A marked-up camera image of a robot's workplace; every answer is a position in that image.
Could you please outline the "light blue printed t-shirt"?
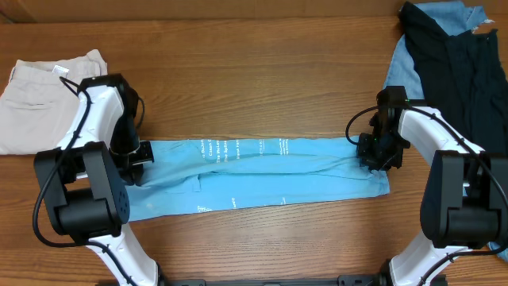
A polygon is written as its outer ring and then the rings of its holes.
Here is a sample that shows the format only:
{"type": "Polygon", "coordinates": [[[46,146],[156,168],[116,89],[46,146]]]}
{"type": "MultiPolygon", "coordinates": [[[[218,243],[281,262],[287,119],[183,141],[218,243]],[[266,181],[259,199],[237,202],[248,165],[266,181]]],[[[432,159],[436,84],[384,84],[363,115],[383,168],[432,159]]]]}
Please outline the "light blue printed t-shirt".
{"type": "Polygon", "coordinates": [[[129,186],[130,221],[387,195],[385,172],[360,165],[344,138],[153,141],[129,186]]]}

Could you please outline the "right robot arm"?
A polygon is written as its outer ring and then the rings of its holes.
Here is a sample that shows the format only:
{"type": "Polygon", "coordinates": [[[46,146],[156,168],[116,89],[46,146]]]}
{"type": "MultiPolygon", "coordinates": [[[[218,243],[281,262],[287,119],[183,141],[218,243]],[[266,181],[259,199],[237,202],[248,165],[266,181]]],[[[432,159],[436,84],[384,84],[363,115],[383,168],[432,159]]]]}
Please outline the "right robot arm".
{"type": "Polygon", "coordinates": [[[400,168],[413,146],[430,166],[420,206],[421,230],[380,273],[358,285],[446,285],[443,270],[460,257],[495,256],[507,249],[507,158],[488,153],[452,128],[438,109],[408,99],[403,86],[376,96],[371,133],[355,141],[370,170],[400,168]]]}

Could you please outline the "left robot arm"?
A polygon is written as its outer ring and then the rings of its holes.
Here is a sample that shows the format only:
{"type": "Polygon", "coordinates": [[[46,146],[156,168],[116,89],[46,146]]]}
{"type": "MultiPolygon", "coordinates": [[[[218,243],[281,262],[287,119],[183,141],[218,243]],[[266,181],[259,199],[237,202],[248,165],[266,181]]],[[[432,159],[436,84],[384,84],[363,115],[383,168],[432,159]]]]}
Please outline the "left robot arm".
{"type": "Polygon", "coordinates": [[[144,101],[120,74],[60,81],[79,108],[57,146],[34,158],[35,236],[52,248],[87,247],[119,285],[165,285],[160,265],[129,225],[126,188],[139,186],[144,166],[154,161],[150,142],[137,132],[144,101]]]}

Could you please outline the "folded beige trousers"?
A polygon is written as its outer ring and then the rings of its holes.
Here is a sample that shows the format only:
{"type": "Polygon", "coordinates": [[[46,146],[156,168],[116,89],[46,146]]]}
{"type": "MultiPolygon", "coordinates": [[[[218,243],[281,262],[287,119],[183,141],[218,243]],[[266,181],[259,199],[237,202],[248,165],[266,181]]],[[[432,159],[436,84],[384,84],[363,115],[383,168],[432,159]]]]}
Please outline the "folded beige trousers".
{"type": "Polygon", "coordinates": [[[1,95],[1,154],[27,155],[54,149],[69,130],[79,99],[60,81],[106,75],[97,49],[57,61],[18,60],[1,95]]]}

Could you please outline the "black garment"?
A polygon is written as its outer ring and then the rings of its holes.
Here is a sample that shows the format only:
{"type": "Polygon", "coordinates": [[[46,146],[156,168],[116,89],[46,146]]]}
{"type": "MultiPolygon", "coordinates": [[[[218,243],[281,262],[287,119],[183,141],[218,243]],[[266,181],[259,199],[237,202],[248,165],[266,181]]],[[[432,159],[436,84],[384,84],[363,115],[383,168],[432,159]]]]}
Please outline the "black garment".
{"type": "Polygon", "coordinates": [[[469,141],[506,155],[507,79],[497,31],[454,36],[410,2],[399,20],[426,102],[469,141]]]}

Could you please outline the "blue denim garment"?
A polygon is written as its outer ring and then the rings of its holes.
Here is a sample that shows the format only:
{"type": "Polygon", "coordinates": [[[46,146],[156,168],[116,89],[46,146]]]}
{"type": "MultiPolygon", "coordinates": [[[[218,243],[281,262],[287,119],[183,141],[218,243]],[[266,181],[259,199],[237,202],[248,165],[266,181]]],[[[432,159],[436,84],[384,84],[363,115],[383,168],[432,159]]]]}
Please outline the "blue denim garment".
{"type": "MultiPolygon", "coordinates": [[[[489,21],[483,7],[466,6],[461,1],[413,4],[426,12],[446,32],[454,36],[465,31],[481,34],[477,33],[476,29],[489,21]]],[[[414,69],[414,61],[406,48],[406,36],[400,20],[399,24],[402,28],[402,37],[395,46],[384,84],[386,86],[403,86],[409,99],[425,100],[420,77],[414,69]]]]}

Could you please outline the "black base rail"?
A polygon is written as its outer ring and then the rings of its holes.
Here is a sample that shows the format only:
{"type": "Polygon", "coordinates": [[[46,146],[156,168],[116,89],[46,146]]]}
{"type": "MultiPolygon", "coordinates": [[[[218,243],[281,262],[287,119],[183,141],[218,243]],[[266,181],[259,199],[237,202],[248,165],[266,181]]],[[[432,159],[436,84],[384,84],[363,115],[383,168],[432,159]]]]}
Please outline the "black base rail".
{"type": "Polygon", "coordinates": [[[374,275],[341,275],[334,279],[289,279],[289,280],[173,280],[163,282],[169,286],[376,286],[388,285],[374,275]]]}

